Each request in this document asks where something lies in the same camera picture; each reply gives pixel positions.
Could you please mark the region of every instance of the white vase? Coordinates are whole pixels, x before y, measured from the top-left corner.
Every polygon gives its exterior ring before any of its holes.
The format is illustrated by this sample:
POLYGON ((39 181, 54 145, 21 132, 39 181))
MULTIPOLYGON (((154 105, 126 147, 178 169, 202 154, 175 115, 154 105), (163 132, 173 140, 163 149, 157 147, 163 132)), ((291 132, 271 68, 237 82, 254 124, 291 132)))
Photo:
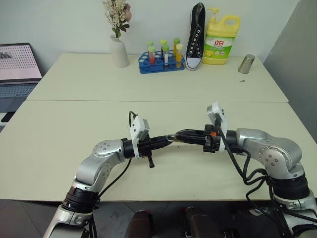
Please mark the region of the white vase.
POLYGON ((115 35, 111 35, 110 39, 110 52, 114 65, 118 68, 127 67, 129 61, 124 43, 120 41, 119 37, 116 37, 115 35))

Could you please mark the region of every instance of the laptop keyboard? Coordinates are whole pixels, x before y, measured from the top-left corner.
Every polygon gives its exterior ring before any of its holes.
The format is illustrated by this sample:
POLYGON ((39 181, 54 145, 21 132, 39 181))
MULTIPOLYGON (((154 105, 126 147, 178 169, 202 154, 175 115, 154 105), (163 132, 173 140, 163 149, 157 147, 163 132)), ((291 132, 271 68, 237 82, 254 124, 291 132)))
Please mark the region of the laptop keyboard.
POLYGON ((27 97, 35 85, 14 85, 0 87, 0 98, 27 97))

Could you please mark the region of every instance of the laptop screen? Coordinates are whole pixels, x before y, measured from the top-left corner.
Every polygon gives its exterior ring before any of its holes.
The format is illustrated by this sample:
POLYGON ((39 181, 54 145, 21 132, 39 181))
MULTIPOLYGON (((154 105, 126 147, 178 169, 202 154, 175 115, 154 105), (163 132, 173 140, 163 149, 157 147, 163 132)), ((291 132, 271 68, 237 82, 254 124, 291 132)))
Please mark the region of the laptop screen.
POLYGON ((28 43, 0 45, 0 84, 42 78, 28 43))

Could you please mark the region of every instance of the test tube rack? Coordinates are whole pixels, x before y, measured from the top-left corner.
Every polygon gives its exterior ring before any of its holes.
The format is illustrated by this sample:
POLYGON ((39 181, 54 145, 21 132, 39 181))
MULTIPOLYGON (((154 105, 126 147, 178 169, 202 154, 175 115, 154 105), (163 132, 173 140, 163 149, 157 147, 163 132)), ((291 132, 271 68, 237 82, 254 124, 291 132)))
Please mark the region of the test tube rack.
POLYGON ((148 52, 144 52, 139 57, 139 68, 140 73, 158 73, 158 72, 169 72, 184 70, 185 59, 182 56, 182 61, 176 61, 174 51, 169 51, 168 54, 168 65, 164 65, 164 60, 161 58, 161 51, 155 51, 155 64, 150 64, 148 52))

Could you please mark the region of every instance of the black sneaker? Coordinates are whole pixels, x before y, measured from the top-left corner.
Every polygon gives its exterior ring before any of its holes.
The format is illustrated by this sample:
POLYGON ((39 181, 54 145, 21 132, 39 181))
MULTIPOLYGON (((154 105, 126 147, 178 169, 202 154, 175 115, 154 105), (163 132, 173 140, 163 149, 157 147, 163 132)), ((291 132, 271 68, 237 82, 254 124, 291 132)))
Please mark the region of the black sneaker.
POLYGON ((204 56, 205 15, 205 7, 201 2, 193 7, 186 50, 186 67, 189 70, 196 70, 204 56))

